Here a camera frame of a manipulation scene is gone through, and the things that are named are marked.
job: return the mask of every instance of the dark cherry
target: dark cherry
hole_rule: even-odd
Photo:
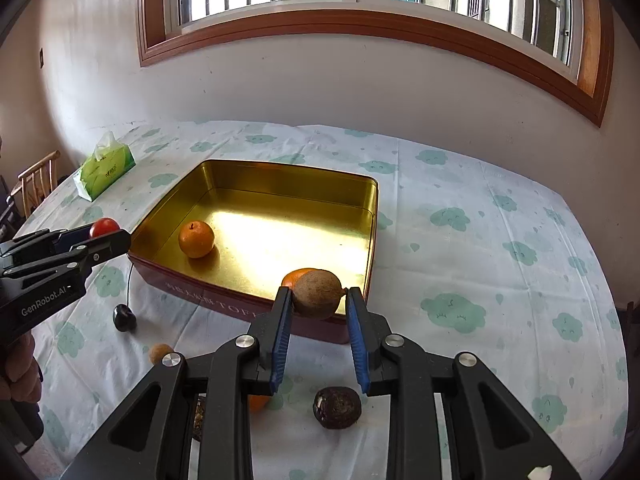
[[[132,332],[138,325],[135,314],[124,303],[113,309],[113,324],[120,332]]]
[[[324,428],[343,430],[362,414],[360,396],[346,386],[329,386],[316,393],[314,415]]]

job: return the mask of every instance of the green tissue box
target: green tissue box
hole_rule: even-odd
[[[135,165],[129,147],[107,132],[74,174],[78,195],[92,202]]]

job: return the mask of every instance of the white tablecloth with green pattern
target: white tablecloth with green pattern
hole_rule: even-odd
[[[468,156],[327,126],[208,122],[110,126],[136,167],[89,203],[67,179],[22,232],[102,216],[132,230],[207,158],[272,160],[362,173],[380,184],[369,308],[425,350],[477,354],[585,479],[620,452],[626,361],[600,265],[561,196]],[[215,350],[247,323],[168,296],[133,270],[136,333],[111,322],[127,301],[126,256],[97,267],[77,303],[34,329],[44,371],[43,443],[64,466],[149,370],[165,342],[187,357]],[[251,420],[257,479],[384,478],[388,399],[362,398],[359,422],[324,430],[312,414],[329,385],[359,391],[348,345],[291,337],[285,380]],[[196,463],[197,444],[192,463]],[[442,445],[445,465],[446,444]]]

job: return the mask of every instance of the wooden chair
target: wooden chair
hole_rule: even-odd
[[[12,189],[11,196],[15,197],[16,194],[22,192],[25,218],[31,216],[32,206],[37,208],[58,186],[56,171],[58,158],[60,158],[60,152],[56,150],[18,175],[18,183]]]

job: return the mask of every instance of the orange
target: orange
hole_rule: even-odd
[[[310,270],[317,270],[317,269],[312,269],[311,267],[305,267],[304,269],[292,270],[289,274],[287,274],[282,279],[281,285],[288,286],[289,288],[293,288],[293,286],[296,284],[296,281],[299,280],[303,274],[308,273]]]
[[[190,258],[201,258],[213,249],[214,234],[209,224],[194,220],[180,229],[178,243],[184,254]]]
[[[265,407],[267,402],[269,402],[269,399],[271,399],[268,395],[250,395],[247,397],[249,402],[249,411],[252,413],[259,412]]]

